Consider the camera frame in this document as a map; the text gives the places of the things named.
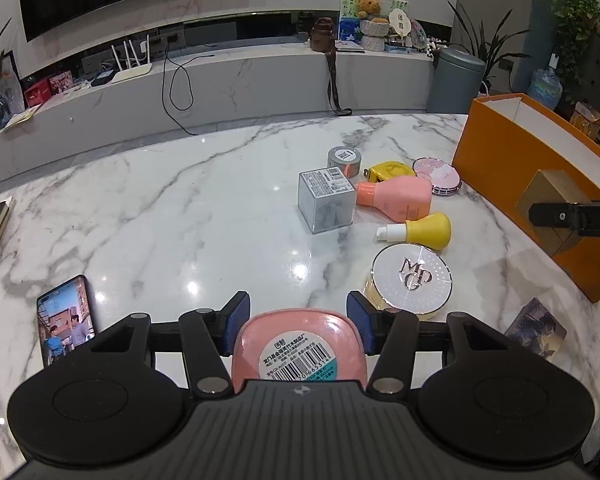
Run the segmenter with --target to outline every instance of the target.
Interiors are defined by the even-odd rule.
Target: black strap
[[[351,108],[340,108],[340,99],[338,98],[338,87],[336,86],[336,41],[331,38],[329,50],[324,53],[327,57],[329,67],[329,85],[327,86],[327,99],[331,110],[338,116],[347,116],[353,113]],[[333,88],[333,105],[331,105],[331,88]]]

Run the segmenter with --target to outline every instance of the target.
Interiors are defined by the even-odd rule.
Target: yellow bottle
[[[376,231],[378,241],[408,242],[441,251],[451,241],[451,222],[444,213],[433,213],[420,220],[407,220],[403,224],[388,224]]]
[[[385,180],[401,175],[416,176],[415,171],[397,160],[389,160],[382,164],[376,164],[365,170],[364,173],[369,182],[384,182]]]

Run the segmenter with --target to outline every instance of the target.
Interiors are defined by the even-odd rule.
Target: trash can
[[[440,50],[427,112],[467,114],[478,97],[486,64],[483,60],[454,48]]]

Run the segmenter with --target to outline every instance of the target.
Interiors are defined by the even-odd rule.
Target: screw
[[[222,377],[205,377],[196,386],[206,394],[221,394],[229,387],[229,383]]]
[[[404,388],[404,383],[395,377],[381,377],[376,379],[372,386],[381,394],[397,394]]]

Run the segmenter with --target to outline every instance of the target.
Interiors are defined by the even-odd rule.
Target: orange box
[[[516,204],[539,170],[563,170],[589,199],[600,200],[600,147],[524,94],[474,100],[453,166],[536,243]],[[552,257],[591,301],[600,300],[600,238],[583,238]]]

